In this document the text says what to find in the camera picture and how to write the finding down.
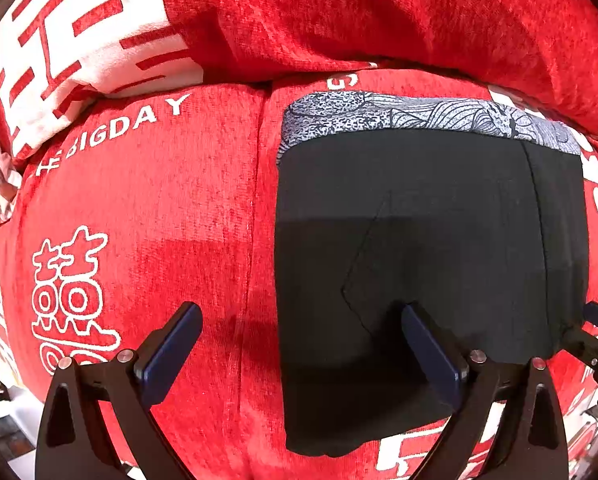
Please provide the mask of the black shorts with patterned waistband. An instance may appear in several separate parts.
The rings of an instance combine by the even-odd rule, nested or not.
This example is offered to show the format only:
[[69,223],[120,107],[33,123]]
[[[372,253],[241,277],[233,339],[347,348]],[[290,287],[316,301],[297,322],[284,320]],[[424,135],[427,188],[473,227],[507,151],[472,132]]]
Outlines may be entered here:
[[274,265],[286,445],[337,457],[450,414],[401,330],[423,307],[504,363],[582,322],[573,130],[475,99],[315,92],[279,145]]

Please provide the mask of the red printed bed sheet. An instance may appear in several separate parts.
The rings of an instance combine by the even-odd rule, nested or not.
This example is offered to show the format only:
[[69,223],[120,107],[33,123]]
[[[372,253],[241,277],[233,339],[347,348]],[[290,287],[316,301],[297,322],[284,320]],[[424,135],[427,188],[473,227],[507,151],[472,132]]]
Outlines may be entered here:
[[[3,335],[29,392],[45,405],[62,359],[109,362],[193,302],[201,334],[150,408],[191,479],[416,479],[451,407],[342,456],[286,445],[274,273],[282,118],[304,96],[345,91],[492,101],[570,127],[588,231],[584,306],[598,302],[598,143],[520,93],[418,70],[365,70],[348,90],[297,77],[105,100],[28,162],[14,214],[0,227]],[[567,418],[598,402],[598,385],[561,340],[541,359],[570,477]],[[459,479],[481,479],[503,410],[502,401],[492,405]]]

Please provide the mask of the red printed pillow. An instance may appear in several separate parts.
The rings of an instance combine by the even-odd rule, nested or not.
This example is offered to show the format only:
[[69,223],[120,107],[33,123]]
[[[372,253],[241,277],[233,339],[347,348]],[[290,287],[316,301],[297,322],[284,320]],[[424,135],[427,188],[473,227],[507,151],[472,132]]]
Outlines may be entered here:
[[27,158],[99,98],[380,60],[515,90],[598,137],[590,0],[14,0],[0,158]]

